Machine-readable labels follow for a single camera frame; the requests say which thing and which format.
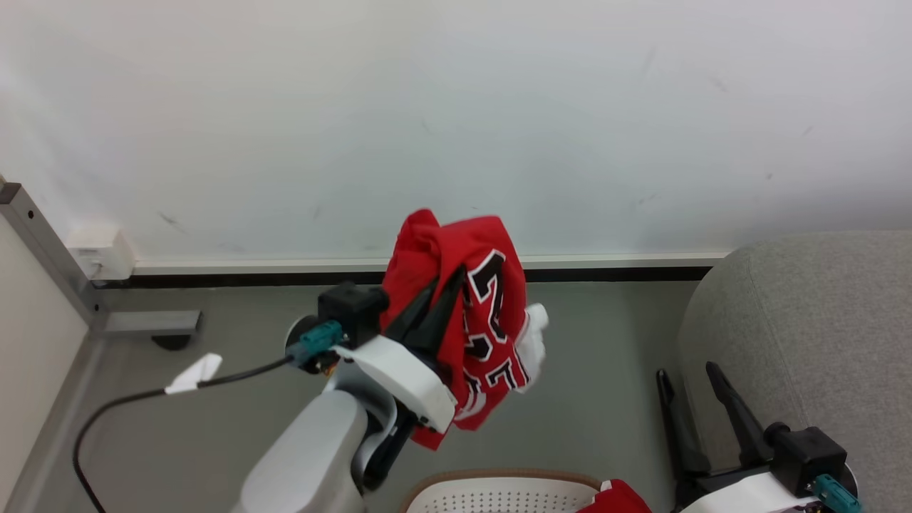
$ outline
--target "teal cable connector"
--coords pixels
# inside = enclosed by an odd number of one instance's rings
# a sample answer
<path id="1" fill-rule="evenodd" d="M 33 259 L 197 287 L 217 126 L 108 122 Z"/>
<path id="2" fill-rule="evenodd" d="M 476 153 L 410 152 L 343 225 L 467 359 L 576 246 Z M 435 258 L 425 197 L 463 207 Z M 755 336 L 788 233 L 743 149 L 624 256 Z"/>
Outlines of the teal cable connector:
<path id="1" fill-rule="evenodd" d="M 814 495 L 834 513 L 861 513 L 861 502 L 829 474 L 814 480 Z"/>
<path id="2" fill-rule="evenodd" d="M 344 336 L 342 325 L 334 320 L 328 320 L 301 335 L 297 342 L 285 348 L 285 356 L 293 357 L 294 360 L 290 363 L 300 367 L 313 356 L 329 351 L 341 343 Z"/>

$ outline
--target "power outlet box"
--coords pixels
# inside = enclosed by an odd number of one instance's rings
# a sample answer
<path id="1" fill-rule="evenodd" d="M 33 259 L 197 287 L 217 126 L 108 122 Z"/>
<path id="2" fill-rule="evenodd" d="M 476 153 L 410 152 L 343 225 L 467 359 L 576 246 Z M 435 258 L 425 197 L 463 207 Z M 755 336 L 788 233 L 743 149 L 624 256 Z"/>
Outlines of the power outlet box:
<path id="1" fill-rule="evenodd" d="M 67 249 L 88 279 L 127 279 L 136 265 L 130 246 L 116 226 L 79 228 L 67 239 Z"/>

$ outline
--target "gray chair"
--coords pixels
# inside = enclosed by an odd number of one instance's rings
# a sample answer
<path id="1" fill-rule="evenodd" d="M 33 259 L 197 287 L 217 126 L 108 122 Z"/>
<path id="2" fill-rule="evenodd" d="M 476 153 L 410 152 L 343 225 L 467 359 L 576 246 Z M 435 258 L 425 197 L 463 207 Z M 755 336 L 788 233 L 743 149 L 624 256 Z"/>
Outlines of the gray chair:
<path id="1" fill-rule="evenodd" d="M 762 425 L 815 425 L 844 447 L 865 511 L 912 504 L 912 232 L 744 247 L 700 283 L 678 344 L 713 468 L 737 466 L 739 450 L 706 361 Z"/>

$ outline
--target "white cable clip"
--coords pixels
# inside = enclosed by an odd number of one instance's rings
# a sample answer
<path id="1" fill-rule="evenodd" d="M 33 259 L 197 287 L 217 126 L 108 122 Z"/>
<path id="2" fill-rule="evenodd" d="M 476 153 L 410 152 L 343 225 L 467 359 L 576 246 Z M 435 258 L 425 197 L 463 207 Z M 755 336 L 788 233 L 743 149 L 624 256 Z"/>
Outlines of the white cable clip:
<path id="1" fill-rule="evenodd" d="M 178 374 L 171 386 L 165 388 L 165 393 L 173 395 L 175 393 L 189 392 L 196 390 L 199 382 L 212 379 L 219 366 L 222 365 L 222 357 L 214 353 L 206 353 L 205 356 L 197 360 L 193 365 L 184 372 Z"/>

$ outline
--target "white wall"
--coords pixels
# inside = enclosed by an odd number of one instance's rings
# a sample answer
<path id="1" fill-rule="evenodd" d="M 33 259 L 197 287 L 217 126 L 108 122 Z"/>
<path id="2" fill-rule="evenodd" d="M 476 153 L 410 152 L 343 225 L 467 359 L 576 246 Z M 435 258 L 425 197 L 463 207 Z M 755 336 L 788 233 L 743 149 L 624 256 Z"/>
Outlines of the white wall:
<path id="1" fill-rule="evenodd" d="M 0 216 L 0 510 L 87 326 Z"/>
<path id="2" fill-rule="evenodd" d="M 141 260 L 523 255 L 912 226 L 912 5 L 8 0 L 0 173 Z"/>

